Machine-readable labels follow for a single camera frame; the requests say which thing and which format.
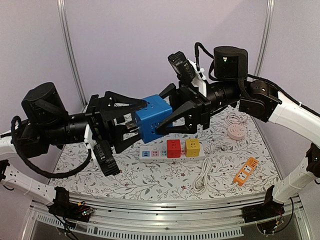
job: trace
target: pink round object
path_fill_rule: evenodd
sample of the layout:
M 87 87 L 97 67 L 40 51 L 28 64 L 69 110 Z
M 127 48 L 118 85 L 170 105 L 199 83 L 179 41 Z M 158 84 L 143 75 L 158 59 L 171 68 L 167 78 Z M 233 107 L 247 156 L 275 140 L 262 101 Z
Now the pink round object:
M 227 128 L 227 134 L 229 138 L 239 141 L 245 138 L 246 129 L 238 124 L 231 124 Z

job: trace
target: white power strip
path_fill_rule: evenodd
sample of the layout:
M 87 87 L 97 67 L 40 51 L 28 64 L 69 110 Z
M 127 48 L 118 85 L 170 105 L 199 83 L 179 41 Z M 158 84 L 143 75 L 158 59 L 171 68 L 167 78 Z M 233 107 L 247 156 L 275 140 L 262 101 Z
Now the white power strip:
M 150 146 L 141 146 L 139 153 L 139 161 L 146 164 L 156 163 L 172 163 L 177 161 L 199 161 L 205 159 L 205 151 L 200 143 L 199 156 L 186 157 L 185 143 L 181 142 L 181 157 L 168 158 L 167 157 L 167 143 L 159 143 Z

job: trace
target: yellow cube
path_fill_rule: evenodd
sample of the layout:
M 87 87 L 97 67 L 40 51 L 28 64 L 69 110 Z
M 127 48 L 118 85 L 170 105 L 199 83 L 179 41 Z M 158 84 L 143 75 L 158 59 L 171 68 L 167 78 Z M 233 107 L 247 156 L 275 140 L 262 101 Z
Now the yellow cube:
M 200 154 L 200 143 L 197 138 L 187 139 L 184 146 L 187 158 L 198 157 Z

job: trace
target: table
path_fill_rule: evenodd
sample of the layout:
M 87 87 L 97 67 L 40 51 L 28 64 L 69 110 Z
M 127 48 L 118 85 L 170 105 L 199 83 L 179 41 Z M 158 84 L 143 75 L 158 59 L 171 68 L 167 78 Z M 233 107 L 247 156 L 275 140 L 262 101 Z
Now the table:
M 225 118 L 237 114 L 246 119 L 242 123 L 247 130 L 244 140 L 235 141 L 227 135 Z M 249 180 L 242 186 L 230 190 L 216 190 L 210 187 L 202 194 L 194 194 L 192 184 L 201 171 L 202 161 L 181 161 L 173 163 L 145 164 L 139 162 L 140 140 L 120 154 L 114 154 L 120 174 L 105 177 L 91 162 L 83 171 L 64 179 L 52 179 L 50 185 L 65 187 L 72 193 L 93 197 L 117 199 L 172 201 L 205 200 L 229 198 L 265 192 L 279 181 L 275 164 L 252 118 L 239 112 L 238 108 L 228 107 L 210 119 L 210 128 L 198 127 L 196 134 L 169 134 L 147 145 L 161 143 L 167 139 L 198 138 L 207 158 L 212 160 L 208 181 L 218 188 L 228 188 L 237 172 L 249 157 L 259 163 Z M 87 150 L 83 143 L 69 144 L 63 149 L 54 170 L 55 173 L 74 169 L 86 159 Z

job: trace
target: orange power strip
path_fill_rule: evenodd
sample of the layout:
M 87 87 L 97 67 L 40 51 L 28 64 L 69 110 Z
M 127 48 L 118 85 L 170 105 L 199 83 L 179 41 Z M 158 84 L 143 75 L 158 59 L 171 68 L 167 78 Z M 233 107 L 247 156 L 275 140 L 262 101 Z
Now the orange power strip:
M 258 160 L 250 157 L 248 161 L 244 164 L 241 170 L 237 173 L 235 178 L 233 179 L 234 183 L 238 183 L 241 187 L 250 177 L 252 172 L 255 170 L 256 166 L 258 165 Z

